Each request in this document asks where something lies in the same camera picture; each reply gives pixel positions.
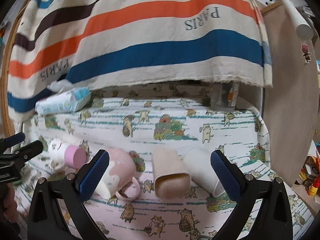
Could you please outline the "pink and white mug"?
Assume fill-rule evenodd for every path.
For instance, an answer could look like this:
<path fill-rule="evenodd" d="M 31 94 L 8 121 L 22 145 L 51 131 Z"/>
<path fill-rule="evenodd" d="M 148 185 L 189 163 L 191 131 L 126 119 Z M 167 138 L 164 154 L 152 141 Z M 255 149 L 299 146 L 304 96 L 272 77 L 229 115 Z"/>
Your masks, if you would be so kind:
<path fill-rule="evenodd" d="M 122 149 L 112 148 L 106 150 L 110 156 L 109 166 L 96 188 L 96 193 L 105 199 L 114 196 L 122 201 L 131 202 L 140 194 L 140 185 L 135 178 L 136 165 L 130 155 Z M 132 197 L 123 197 L 119 191 L 128 183 L 135 186 Z"/>

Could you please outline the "white paper cup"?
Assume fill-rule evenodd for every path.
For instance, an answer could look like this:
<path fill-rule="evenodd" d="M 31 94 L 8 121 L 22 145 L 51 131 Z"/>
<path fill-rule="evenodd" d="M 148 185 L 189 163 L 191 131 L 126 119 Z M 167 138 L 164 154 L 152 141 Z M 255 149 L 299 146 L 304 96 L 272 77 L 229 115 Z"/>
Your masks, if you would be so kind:
<path fill-rule="evenodd" d="M 210 162 L 211 153 L 204 148 L 192 148 L 182 158 L 192 181 L 214 197 L 225 192 Z"/>

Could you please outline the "beige paper cup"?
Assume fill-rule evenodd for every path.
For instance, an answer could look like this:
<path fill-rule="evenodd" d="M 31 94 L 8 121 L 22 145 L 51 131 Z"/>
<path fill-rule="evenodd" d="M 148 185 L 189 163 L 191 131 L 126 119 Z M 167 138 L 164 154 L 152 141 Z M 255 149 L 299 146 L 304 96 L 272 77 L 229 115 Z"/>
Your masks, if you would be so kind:
<path fill-rule="evenodd" d="M 182 198 L 189 191 L 191 176 L 176 150 L 155 147 L 152 172 L 155 195 L 159 199 Z"/>

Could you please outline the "white mug with pink base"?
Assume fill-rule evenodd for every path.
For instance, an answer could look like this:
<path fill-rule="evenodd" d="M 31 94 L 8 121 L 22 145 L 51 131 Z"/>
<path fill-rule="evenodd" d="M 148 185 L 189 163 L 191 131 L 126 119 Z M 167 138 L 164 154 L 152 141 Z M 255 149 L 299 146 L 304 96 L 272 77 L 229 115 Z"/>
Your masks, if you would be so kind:
<path fill-rule="evenodd" d="M 60 171 L 65 167 L 79 169 L 87 160 L 83 148 L 60 139 L 53 139 L 50 142 L 48 153 L 50 156 L 49 167 L 53 171 Z"/>

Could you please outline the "baby wipes pack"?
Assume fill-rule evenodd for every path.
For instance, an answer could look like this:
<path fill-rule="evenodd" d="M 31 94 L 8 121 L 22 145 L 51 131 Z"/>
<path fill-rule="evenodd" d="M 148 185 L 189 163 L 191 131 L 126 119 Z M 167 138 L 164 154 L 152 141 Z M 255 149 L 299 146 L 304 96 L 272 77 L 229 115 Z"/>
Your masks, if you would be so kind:
<path fill-rule="evenodd" d="M 39 115 L 77 112 L 85 107 L 91 99 L 91 91 L 87 87 L 73 88 L 40 100 L 35 105 Z"/>

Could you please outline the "white crumpled tissue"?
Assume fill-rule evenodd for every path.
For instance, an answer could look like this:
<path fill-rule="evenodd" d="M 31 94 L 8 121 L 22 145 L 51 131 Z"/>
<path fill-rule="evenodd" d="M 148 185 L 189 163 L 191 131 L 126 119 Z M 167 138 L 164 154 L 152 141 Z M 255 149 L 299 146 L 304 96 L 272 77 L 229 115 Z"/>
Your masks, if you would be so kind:
<path fill-rule="evenodd" d="M 73 84 L 66 79 L 53 81 L 47 86 L 47 89 L 53 93 L 62 93 L 73 88 Z"/>

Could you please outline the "wooden cabinet panel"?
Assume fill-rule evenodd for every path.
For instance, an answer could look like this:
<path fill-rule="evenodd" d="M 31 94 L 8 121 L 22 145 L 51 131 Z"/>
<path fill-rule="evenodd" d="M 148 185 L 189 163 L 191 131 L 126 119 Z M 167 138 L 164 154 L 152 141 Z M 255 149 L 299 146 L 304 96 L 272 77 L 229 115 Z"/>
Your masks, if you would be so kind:
<path fill-rule="evenodd" d="M 318 113 L 316 61 L 305 62 L 302 42 L 281 2 L 261 11 L 270 45 L 273 87 L 265 89 L 263 120 L 271 168 L 293 185 L 308 154 Z"/>

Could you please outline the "striped Paris cloth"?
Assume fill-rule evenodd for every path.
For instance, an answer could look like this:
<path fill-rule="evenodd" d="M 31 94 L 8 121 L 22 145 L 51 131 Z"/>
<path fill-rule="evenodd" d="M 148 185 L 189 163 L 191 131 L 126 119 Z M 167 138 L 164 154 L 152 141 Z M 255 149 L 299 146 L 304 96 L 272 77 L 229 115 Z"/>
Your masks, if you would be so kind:
<path fill-rule="evenodd" d="M 272 86 L 254 0 L 30 0 L 9 61 L 7 101 L 23 122 L 64 77 L 91 90 L 164 81 Z"/>

